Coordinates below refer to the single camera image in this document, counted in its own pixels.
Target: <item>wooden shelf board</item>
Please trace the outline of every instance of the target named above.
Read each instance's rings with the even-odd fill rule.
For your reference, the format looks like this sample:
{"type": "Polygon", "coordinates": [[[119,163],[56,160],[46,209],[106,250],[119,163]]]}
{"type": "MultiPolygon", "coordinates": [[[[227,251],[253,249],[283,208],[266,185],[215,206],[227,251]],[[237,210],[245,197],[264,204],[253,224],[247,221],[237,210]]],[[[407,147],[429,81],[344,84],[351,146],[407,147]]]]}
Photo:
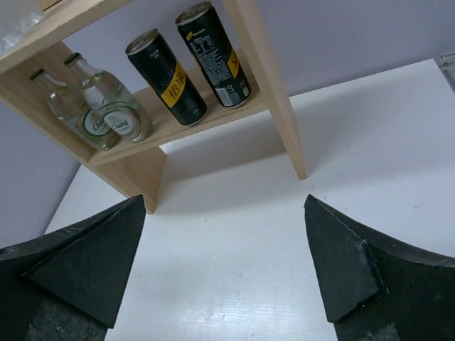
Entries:
{"type": "Polygon", "coordinates": [[[0,73],[70,36],[131,0],[62,0],[9,53],[0,57],[0,73]]]}
{"type": "Polygon", "coordinates": [[[154,125],[153,134],[140,144],[122,141],[108,151],[99,151],[90,159],[89,164],[91,166],[99,166],[109,163],[161,144],[175,141],[200,131],[267,110],[262,94],[259,91],[255,78],[252,76],[250,67],[247,64],[243,53],[237,52],[237,56],[252,87],[250,98],[243,106],[237,109],[221,107],[200,70],[198,68],[192,69],[188,71],[188,76],[198,88],[208,106],[208,112],[199,124],[196,124],[195,126],[180,125],[177,120],[174,119],[170,111],[165,108],[164,104],[159,100],[158,96],[156,96],[152,88],[148,87],[136,92],[134,96],[144,108],[152,114],[152,122],[154,125]]]}

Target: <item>bottle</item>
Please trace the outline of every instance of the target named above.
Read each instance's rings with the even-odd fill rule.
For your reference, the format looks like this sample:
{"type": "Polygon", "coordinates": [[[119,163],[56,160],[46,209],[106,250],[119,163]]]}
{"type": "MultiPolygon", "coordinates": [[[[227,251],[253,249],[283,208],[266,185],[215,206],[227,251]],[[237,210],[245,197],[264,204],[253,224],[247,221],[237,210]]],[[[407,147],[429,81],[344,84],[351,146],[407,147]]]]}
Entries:
{"type": "Polygon", "coordinates": [[[133,143],[149,137],[151,115],[114,75],[91,66],[80,53],[73,53],[66,58],[65,65],[78,76],[87,103],[120,136],[133,143]]]}
{"type": "Polygon", "coordinates": [[[79,90],[54,80],[43,69],[34,72],[30,79],[46,91],[52,113],[89,145],[106,151],[120,141],[120,136],[87,104],[79,90]]]}

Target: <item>white table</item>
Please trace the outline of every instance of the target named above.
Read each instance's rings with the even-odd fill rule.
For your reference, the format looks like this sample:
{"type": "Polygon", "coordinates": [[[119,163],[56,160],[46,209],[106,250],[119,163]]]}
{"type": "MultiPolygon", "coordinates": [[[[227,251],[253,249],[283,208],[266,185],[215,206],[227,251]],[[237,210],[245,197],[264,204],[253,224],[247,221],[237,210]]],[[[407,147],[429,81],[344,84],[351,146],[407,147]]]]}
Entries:
{"type": "MultiPolygon", "coordinates": [[[[455,96],[433,61],[292,102],[308,180],[296,180],[267,114],[166,146],[159,206],[107,340],[336,340],[306,240],[309,193],[455,256],[455,96]]],[[[81,168],[48,231],[122,199],[81,168]]]]}

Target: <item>yellow stripe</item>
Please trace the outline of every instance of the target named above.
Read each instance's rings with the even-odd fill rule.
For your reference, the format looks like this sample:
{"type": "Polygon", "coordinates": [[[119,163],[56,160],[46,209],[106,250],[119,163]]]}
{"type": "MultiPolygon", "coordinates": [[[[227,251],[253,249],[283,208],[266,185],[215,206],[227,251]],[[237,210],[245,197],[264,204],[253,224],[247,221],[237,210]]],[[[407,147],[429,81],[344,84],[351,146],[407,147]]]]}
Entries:
{"type": "Polygon", "coordinates": [[[172,76],[171,82],[164,92],[161,94],[161,98],[168,107],[172,108],[178,99],[182,95],[183,89],[185,89],[186,73],[179,62],[176,65],[176,71],[172,76]]]}
{"type": "Polygon", "coordinates": [[[234,49],[232,49],[232,52],[230,53],[230,57],[227,62],[227,66],[229,66],[229,69],[232,72],[232,75],[234,76],[234,78],[236,78],[237,73],[239,73],[240,62],[237,59],[237,55],[235,54],[234,49]]]}

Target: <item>can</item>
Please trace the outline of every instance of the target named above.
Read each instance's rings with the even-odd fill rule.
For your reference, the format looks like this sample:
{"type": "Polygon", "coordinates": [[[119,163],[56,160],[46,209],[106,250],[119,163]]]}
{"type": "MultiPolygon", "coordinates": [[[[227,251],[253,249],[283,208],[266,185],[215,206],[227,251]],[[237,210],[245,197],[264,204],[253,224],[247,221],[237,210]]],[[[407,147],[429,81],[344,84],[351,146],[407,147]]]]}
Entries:
{"type": "Polygon", "coordinates": [[[220,104],[242,106],[251,87],[212,4],[204,1],[190,7],[176,24],[220,104]]]}
{"type": "Polygon", "coordinates": [[[204,117],[207,104],[158,30],[141,34],[125,53],[180,124],[193,126],[204,117]]]}

